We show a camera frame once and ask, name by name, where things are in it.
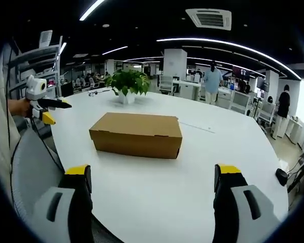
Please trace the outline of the person's left hand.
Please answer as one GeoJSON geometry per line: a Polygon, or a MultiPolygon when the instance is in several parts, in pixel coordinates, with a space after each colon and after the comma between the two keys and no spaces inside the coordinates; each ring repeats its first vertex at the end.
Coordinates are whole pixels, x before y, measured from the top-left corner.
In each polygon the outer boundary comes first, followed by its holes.
{"type": "Polygon", "coordinates": [[[8,100],[8,109],[11,116],[27,117],[30,110],[30,101],[23,98],[20,100],[8,100]]]}

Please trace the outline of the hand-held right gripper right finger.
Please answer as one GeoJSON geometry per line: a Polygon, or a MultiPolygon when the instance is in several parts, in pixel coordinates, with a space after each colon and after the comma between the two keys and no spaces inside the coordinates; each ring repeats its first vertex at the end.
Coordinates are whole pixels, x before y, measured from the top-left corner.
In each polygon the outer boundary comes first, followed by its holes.
{"type": "Polygon", "coordinates": [[[274,203],[233,165],[214,166],[213,242],[265,242],[283,222],[274,203]]]}

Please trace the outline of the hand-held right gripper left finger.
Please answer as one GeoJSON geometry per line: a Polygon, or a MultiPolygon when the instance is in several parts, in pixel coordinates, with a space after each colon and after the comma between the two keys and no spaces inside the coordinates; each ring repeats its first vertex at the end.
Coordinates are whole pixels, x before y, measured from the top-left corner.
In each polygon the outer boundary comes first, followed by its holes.
{"type": "Polygon", "coordinates": [[[90,165],[69,168],[35,203],[32,226],[41,242],[93,242],[90,165]]]}

